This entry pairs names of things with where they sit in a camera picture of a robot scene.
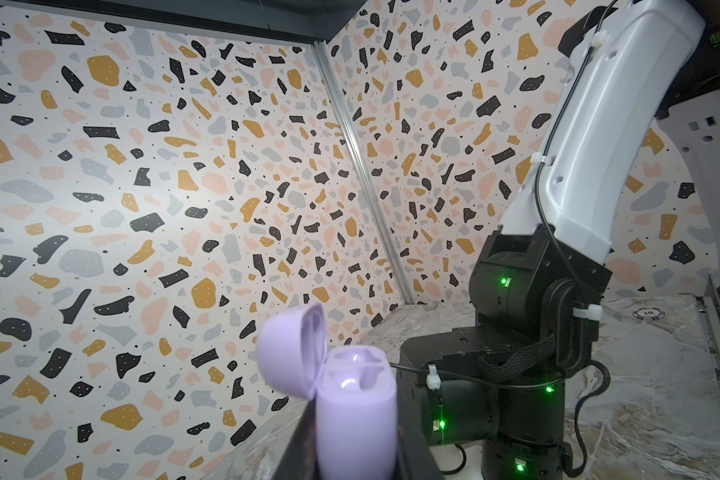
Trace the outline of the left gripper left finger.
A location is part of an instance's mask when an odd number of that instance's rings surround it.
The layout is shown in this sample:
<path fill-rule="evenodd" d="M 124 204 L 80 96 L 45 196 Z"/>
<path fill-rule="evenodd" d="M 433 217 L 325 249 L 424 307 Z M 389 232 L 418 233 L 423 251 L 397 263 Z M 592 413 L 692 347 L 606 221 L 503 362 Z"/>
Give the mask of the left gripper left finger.
<path fill-rule="evenodd" d="M 317 459 L 315 400 L 306 403 L 301 418 L 271 479 L 321 479 Z"/>

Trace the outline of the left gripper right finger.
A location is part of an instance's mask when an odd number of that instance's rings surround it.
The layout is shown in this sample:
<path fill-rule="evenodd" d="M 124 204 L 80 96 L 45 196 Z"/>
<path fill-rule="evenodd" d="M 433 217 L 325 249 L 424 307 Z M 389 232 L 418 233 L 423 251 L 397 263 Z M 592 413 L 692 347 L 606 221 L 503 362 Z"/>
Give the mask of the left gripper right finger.
<path fill-rule="evenodd" d="M 418 414 L 409 409 L 410 393 L 404 374 L 397 373 L 398 446 L 394 478 L 406 480 L 443 479 L 427 445 Z"/>

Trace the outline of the purple earbud charging case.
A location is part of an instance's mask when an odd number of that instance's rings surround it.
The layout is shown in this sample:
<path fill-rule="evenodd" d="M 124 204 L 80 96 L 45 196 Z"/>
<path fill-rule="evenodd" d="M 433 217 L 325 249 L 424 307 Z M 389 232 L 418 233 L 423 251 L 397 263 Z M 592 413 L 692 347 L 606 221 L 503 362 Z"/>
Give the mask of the purple earbud charging case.
<path fill-rule="evenodd" d="M 328 348 L 323 305 L 269 319 L 258 335 L 266 384 L 315 406 L 316 460 L 324 479 L 390 479 L 397 462 L 397 384 L 386 354 Z"/>

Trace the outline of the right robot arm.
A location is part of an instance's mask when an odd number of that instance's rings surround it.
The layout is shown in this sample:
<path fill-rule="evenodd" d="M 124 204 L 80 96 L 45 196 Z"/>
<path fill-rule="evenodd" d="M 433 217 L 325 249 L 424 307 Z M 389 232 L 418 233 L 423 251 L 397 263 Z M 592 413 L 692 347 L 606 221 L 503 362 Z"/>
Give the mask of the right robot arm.
<path fill-rule="evenodd" d="M 577 477 L 567 379 L 593 365 L 613 217 L 652 122 L 720 253 L 720 1 L 611 2 L 569 27 L 563 96 L 469 282 L 473 326 L 406 340 L 398 385 L 430 445 L 483 444 L 486 479 Z M 709 286 L 720 325 L 720 260 Z"/>

